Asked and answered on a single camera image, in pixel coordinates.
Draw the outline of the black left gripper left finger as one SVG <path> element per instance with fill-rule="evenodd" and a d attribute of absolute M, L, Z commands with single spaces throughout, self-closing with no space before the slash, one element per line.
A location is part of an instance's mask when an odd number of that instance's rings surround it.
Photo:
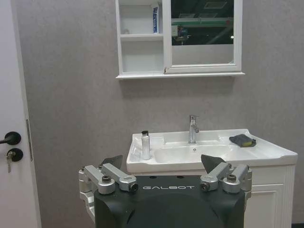
<path fill-rule="evenodd" d="M 122 158 L 121 155 L 107 158 L 97 168 L 93 165 L 82 167 L 78 172 L 80 192 L 97 189 L 100 194 L 112 194 L 116 186 L 122 191 L 136 192 L 136 177 L 119 169 Z"/>

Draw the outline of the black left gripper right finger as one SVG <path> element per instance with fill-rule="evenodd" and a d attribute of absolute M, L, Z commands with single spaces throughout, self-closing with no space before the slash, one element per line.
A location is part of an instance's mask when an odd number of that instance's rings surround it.
<path fill-rule="evenodd" d="M 213 191 L 221 184 L 226 193 L 252 191 L 252 170 L 248 165 L 239 164 L 237 167 L 220 157 L 201 155 L 201 162 L 207 174 L 200 177 L 203 191 Z"/>

